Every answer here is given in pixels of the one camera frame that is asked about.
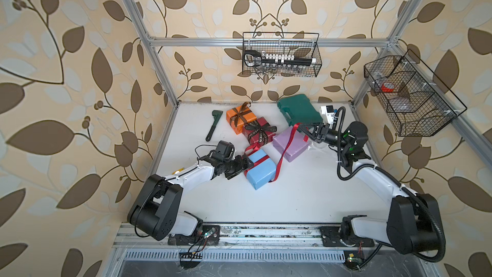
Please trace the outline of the red ribbon bow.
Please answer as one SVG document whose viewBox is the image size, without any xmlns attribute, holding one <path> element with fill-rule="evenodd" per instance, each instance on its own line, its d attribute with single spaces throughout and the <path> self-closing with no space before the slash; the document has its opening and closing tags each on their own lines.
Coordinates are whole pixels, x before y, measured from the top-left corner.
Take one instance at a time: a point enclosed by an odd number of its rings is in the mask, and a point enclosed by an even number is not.
<svg viewBox="0 0 492 277">
<path fill-rule="evenodd" d="M 295 125 L 293 126 L 293 132 L 291 133 L 291 136 L 290 136 L 290 141 L 289 141 L 289 142 L 292 142 L 292 139 L 293 139 L 293 134 L 294 134 L 295 132 L 299 132 L 299 131 L 297 130 L 297 128 L 298 128 L 298 126 L 299 126 L 299 124 L 300 124 L 300 123 L 297 123 L 297 124 L 295 124 Z M 252 152 L 254 152 L 254 151 L 256 151 L 256 150 L 260 149 L 260 147 L 261 147 L 261 146 L 259 146 L 259 145 L 249 146 L 249 147 L 247 147 L 247 148 L 246 148 L 245 152 L 246 152 L 246 153 L 248 153 L 248 154 L 251 154 Z M 280 175 L 280 172 L 281 172 L 281 166 L 282 166 L 283 160 L 285 159 L 283 156 L 284 156 L 284 153 L 283 153 L 283 154 L 281 154 L 281 158 L 279 159 L 279 162 L 278 162 L 278 164 L 277 164 L 277 171 L 276 171 L 275 178 L 274 178 L 274 181 L 273 181 L 273 182 L 275 182 L 275 181 L 278 179 L 279 175 Z"/>
</svg>

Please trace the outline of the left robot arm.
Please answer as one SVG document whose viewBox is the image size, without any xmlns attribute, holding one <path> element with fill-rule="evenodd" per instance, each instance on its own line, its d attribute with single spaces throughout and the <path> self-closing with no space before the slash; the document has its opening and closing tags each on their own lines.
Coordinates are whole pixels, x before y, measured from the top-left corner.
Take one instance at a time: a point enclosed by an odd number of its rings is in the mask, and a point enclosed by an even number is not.
<svg viewBox="0 0 492 277">
<path fill-rule="evenodd" d="M 232 143 L 220 141 L 207 155 L 199 156 L 194 165 L 168 176 L 148 177 L 129 210 L 127 222 L 140 238 L 161 241 L 177 237 L 185 244 L 206 240 L 212 234 L 203 230 L 203 220 L 179 211 L 182 197 L 222 174 L 230 180 L 253 165 L 247 154 L 235 154 Z"/>
</svg>

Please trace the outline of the blue gift box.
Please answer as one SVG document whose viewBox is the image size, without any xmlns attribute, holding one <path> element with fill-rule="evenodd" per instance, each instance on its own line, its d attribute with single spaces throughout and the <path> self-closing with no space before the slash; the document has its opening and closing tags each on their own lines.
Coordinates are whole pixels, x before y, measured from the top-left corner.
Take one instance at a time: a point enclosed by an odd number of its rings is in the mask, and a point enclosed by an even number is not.
<svg viewBox="0 0 492 277">
<path fill-rule="evenodd" d="M 273 182 L 277 171 L 277 164 L 264 152 L 258 149 L 249 155 L 254 162 L 254 167 L 250 167 L 245 172 L 245 176 L 255 190 Z"/>
</svg>

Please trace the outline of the white ribbon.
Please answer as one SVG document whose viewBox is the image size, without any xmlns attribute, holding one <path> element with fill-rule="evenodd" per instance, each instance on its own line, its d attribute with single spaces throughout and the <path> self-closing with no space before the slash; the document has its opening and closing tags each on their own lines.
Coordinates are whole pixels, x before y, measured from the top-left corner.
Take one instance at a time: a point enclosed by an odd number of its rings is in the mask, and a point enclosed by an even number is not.
<svg viewBox="0 0 492 277">
<path fill-rule="evenodd" d="M 318 153 L 323 153 L 323 154 L 336 154 L 337 153 L 337 148 L 328 145 L 325 142 L 317 143 L 317 142 L 310 142 L 310 145 L 308 146 L 309 151 L 314 151 Z"/>
</svg>

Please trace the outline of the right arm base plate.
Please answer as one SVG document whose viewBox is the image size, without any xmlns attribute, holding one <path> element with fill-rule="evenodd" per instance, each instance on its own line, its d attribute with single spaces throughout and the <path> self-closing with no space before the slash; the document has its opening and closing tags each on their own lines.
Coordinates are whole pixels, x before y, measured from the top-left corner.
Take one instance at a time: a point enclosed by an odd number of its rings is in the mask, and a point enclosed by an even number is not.
<svg viewBox="0 0 492 277">
<path fill-rule="evenodd" d="M 375 246 L 372 239 L 358 237 L 340 225 L 322 226 L 319 230 L 322 245 L 327 248 L 372 248 Z"/>
</svg>

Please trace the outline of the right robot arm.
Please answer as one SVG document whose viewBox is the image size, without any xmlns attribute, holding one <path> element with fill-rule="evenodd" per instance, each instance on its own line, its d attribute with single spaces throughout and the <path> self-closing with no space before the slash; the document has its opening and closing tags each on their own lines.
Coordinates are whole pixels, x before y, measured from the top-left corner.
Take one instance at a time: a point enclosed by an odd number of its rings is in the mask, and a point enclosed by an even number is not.
<svg viewBox="0 0 492 277">
<path fill-rule="evenodd" d="M 345 113 L 342 106 L 335 112 L 332 124 L 297 123 L 293 127 L 310 141 L 333 146 L 338 179 L 361 180 L 390 209 L 386 219 L 344 217 L 339 228 L 340 241 L 349 246 L 370 239 L 379 247 L 389 246 L 402 255 L 412 254 L 432 263 L 443 260 L 447 241 L 437 200 L 407 187 L 372 161 L 364 150 L 368 141 L 366 125 L 353 121 L 344 128 Z"/>
</svg>

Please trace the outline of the purple gift box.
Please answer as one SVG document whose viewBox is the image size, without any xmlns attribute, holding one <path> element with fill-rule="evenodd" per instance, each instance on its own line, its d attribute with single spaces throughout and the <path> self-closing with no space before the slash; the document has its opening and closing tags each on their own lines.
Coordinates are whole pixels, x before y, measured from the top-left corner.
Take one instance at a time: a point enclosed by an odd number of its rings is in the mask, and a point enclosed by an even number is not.
<svg viewBox="0 0 492 277">
<path fill-rule="evenodd" d="M 284 153 L 284 158 L 288 162 L 293 162 L 297 157 L 299 157 L 303 152 L 305 152 L 309 146 L 309 138 L 303 133 L 295 132 L 293 134 L 292 142 L 290 141 L 291 133 L 293 132 L 293 127 L 289 126 L 285 131 L 280 134 L 273 136 L 273 146 L 280 153 Z"/>
</svg>

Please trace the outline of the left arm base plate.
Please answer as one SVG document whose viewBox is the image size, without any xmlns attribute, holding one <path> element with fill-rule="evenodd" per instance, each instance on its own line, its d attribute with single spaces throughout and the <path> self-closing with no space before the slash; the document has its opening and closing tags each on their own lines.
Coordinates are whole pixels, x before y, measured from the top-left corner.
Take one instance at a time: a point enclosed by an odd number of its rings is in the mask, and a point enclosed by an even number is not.
<svg viewBox="0 0 492 277">
<path fill-rule="evenodd" d="M 168 238 L 170 246 L 191 246 L 207 241 L 207 246 L 217 246 L 220 241 L 221 227 L 217 224 L 201 225 L 191 236 L 172 234 Z"/>
</svg>

